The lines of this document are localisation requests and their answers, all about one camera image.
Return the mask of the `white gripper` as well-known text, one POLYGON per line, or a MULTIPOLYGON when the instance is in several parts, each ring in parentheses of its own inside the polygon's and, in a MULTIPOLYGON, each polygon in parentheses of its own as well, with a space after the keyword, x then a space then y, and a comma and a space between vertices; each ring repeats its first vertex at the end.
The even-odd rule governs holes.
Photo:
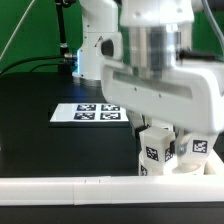
POLYGON ((155 80, 122 63, 106 60, 101 67, 101 83, 105 99, 127 109, 135 138, 147 128, 144 116, 179 127, 174 128, 175 140, 170 143, 171 152, 177 156, 187 151, 189 131, 224 131, 222 63, 187 60, 163 71, 162 78, 155 80))

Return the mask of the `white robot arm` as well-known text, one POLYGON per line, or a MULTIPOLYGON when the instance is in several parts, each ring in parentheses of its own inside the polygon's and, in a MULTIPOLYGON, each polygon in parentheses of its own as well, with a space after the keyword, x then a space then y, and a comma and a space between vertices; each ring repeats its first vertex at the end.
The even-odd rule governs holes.
POLYGON ((185 133, 217 137, 224 150, 224 63, 187 51, 180 28, 194 20, 191 0, 80 0, 92 56, 80 66, 101 82, 105 99, 126 109, 132 126, 146 117, 185 133))

